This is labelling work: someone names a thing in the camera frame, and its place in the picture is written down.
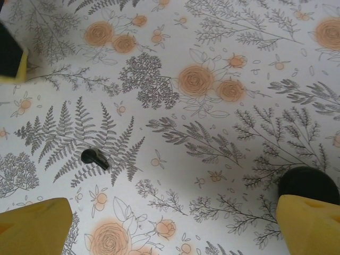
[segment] floral wallpaper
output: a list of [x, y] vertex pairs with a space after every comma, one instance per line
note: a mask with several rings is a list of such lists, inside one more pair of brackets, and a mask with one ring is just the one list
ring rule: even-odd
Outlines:
[[0, 211], [68, 198], [64, 255], [289, 254], [280, 177], [340, 187], [336, 0], [8, 0], [0, 20], [29, 51], [0, 85]]

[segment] black rubber tip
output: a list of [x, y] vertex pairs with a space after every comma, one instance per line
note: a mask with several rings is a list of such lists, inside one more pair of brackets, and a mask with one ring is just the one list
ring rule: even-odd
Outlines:
[[312, 167], [296, 167], [281, 177], [278, 195], [286, 194], [340, 205], [340, 193], [335, 182], [324, 172]]

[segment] yellow plastic piece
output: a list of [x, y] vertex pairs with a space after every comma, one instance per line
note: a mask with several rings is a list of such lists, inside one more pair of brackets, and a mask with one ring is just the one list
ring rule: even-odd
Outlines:
[[291, 255], [340, 254], [340, 206], [282, 195], [276, 218]]
[[27, 51], [24, 50], [21, 56], [16, 77], [12, 78], [0, 75], [0, 83], [24, 83], [26, 81], [26, 70], [27, 70]]
[[0, 214], [0, 255], [60, 255], [72, 223], [65, 198]]

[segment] black object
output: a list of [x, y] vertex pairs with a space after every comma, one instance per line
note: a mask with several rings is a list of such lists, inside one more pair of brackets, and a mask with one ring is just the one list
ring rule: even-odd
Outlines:
[[301, 166], [288, 170], [278, 184], [278, 195], [285, 194], [340, 205], [340, 194], [334, 181], [312, 167]]
[[104, 170], [108, 169], [109, 167], [108, 163], [98, 158], [97, 153], [92, 149], [87, 149], [83, 151], [80, 158], [83, 163], [85, 164], [96, 163]]
[[0, 22], [0, 76], [15, 78], [23, 50]]

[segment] black knob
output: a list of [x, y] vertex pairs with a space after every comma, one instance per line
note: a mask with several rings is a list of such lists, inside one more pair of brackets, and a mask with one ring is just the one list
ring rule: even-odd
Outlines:
[[85, 164], [96, 163], [104, 170], [109, 168], [108, 163], [98, 158], [97, 153], [92, 149], [86, 149], [85, 151], [83, 151], [80, 158], [81, 161]]
[[334, 181], [312, 167], [301, 166], [288, 170], [278, 184], [278, 195], [285, 194], [340, 205], [340, 194]]

